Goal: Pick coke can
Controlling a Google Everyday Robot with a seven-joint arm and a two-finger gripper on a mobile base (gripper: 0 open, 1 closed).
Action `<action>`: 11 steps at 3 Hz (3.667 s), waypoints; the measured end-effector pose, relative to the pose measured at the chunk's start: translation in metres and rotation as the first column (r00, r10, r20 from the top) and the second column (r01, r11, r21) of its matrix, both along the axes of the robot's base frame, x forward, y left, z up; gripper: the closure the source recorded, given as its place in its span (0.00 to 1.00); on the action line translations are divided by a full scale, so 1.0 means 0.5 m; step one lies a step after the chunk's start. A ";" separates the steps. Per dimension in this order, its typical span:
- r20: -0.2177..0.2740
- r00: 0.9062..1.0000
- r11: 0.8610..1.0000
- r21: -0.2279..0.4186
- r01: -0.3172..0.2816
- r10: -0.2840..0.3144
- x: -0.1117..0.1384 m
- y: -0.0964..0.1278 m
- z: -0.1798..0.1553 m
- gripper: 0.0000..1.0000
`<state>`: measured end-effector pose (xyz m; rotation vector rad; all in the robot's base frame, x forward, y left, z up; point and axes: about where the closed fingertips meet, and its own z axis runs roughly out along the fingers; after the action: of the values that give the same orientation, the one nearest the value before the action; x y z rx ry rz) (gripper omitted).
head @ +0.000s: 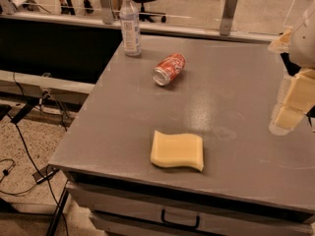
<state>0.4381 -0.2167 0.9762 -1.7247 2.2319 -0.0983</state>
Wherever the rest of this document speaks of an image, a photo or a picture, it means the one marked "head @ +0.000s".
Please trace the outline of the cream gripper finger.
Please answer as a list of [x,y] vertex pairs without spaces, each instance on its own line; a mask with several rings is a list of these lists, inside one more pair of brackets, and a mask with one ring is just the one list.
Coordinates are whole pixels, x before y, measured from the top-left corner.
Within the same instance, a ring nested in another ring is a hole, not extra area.
[[294,76],[286,74],[279,87],[269,131],[284,136],[293,131],[315,106],[315,70],[302,68]]
[[288,53],[292,29],[285,30],[280,36],[274,39],[268,46],[268,50],[274,53]]

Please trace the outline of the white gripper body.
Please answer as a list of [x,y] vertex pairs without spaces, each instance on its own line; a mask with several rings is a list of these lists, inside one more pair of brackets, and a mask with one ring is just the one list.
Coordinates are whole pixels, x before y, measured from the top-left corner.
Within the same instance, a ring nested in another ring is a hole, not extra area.
[[315,1],[294,24],[288,54],[292,63],[300,67],[315,68]]

